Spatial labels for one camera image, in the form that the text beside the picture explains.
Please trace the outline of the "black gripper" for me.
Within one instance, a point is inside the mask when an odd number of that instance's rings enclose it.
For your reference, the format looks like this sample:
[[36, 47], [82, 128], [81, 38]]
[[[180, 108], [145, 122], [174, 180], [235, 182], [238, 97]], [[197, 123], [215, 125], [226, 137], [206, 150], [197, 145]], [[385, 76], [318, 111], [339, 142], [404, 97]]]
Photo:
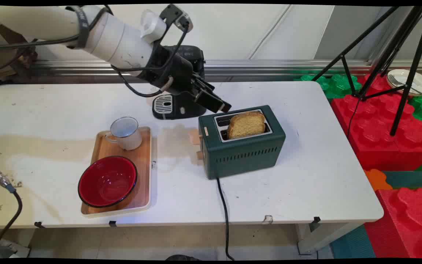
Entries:
[[[154, 45], [153, 52], [146, 66], [154, 68], [163, 66], [175, 48], [175, 45]], [[193, 93], [193, 101], [201, 107], [213, 113], [219, 111], [223, 113], [229, 112], [232, 105], [214, 94], [213, 90], [215, 87], [206, 82], [198, 73], [194, 73], [198, 69], [197, 61], [198, 47], [181, 45], [165, 68], [161, 70], [143, 70], [137, 78], [162, 88], [169, 81], [169, 77], [172, 77], [173, 82], [166, 89], [167, 92], [173, 95], [179, 95], [182, 92]]]

